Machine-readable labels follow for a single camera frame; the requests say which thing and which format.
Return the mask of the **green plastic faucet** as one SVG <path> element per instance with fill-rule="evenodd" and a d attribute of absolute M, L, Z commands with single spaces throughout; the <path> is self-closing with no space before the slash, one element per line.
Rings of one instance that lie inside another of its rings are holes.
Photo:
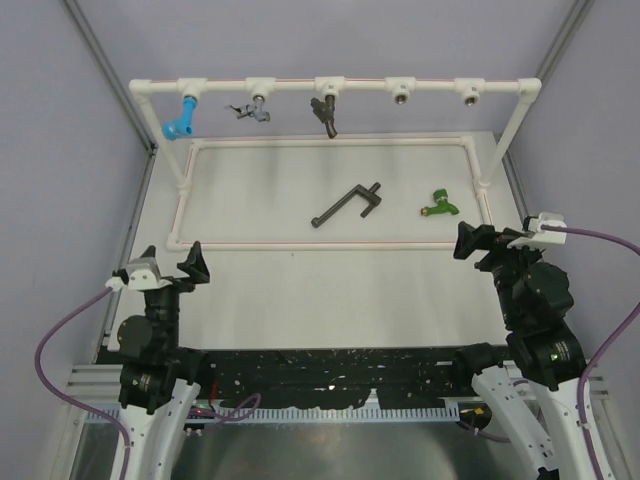
<path fill-rule="evenodd" d="M 456 216 L 460 213 L 459 209 L 449 201 L 449 195 L 446 189 L 441 188 L 433 192 L 435 204 L 432 206 L 424 206 L 420 210 L 423 217 L 433 215 L 449 214 Z"/>

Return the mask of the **white PVC pipe frame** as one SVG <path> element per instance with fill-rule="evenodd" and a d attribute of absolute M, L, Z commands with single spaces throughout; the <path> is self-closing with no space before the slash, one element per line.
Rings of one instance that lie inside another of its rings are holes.
<path fill-rule="evenodd" d="M 470 167 L 473 192 L 482 221 L 493 222 L 488 189 L 499 163 L 507 153 L 531 105 L 536 101 L 542 83 L 537 78 L 525 78 L 513 81 L 487 81 L 482 78 L 454 78 L 445 80 L 416 79 L 414 77 L 386 77 L 383 79 L 354 79 L 346 77 L 316 77 L 314 79 L 277 79 L 274 77 L 248 77 L 244 80 L 211 80 L 206 78 L 180 78 L 176 81 L 134 79 L 129 83 L 129 90 L 138 103 L 143 117 L 155 139 L 158 151 L 167 160 L 176 179 L 178 202 L 166 247 L 170 251 L 186 251 L 190 243 L 181 237 L 184 214 L 192 190 L 192 178 L 196 166 L 197 155 L 205 148 L 249 148 L 249 147 L 329 147 L 329 146 L 450 146 L 464 149 Z M 171 150 L 170 142 L 162 133 L 156 112 L 151 104 L 155 94 L 178 93 L 182 99 L 193 96 L 198 102 L 204 94 L 218 92 L 246 92 L 251 100 L 262 96 L 265 102 L 273 93 L 312 92 L 323 100 L 326 95 L 334 95 L 335 101 L 343 92 L 364 91 L 383 92 L 392 97 L 398 105 L 405 104 L 415 92 L 447 92 L 460 95 L 464 105 L 476 104 L 484 94 L 514 94 L 518 102 L 497 142 L 491 160 L 482 167 L 476 152 L 475 140 L 470 135 L 450 137 L 358 137 L 336 136 L 334 139 L 323 139 L 317 136 L 292 138 L 249 138 L 241 139 L 191 139 L 189 154 L 184 166 L 180 166 Z"/>

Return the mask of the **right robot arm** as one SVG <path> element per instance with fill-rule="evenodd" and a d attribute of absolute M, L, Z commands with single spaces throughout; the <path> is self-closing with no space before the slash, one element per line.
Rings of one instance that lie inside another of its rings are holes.
<path fill-rule="evenodd" d="M 528 219 L 523 231 L 462 222 L 453 253 L 464 260 L 484 252 L 475 267 L 493 278 L 511 359 L 544 419 L 530 410 L 488 343 L 456 352 L 452 381 L 490 408 L 526 478 L 612 479 L 615 473 L 591 408 L 587 361 L 565 322 L 574 305 L 569 279 L 542 259 L 545 248 L 565 243 L 564 226 L 561 217 L 551 214 Z"/>

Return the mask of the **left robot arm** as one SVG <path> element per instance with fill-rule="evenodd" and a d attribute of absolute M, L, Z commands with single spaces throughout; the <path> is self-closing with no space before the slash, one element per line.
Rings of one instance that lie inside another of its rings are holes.
<path fill-rule="evenodd" d="M 179 345 L 180 296 L 210 282 L 198 241 L 177 268 L 183 277 L 163 276 L 151 245 L 106 283 L 144 297 L 144 312 L 123 320 L 116 332 L 122 433 L 112 479 L 170 478 L 193 401 L 212 390 L 214 375 L 200 365 L 204 352 Z"/>

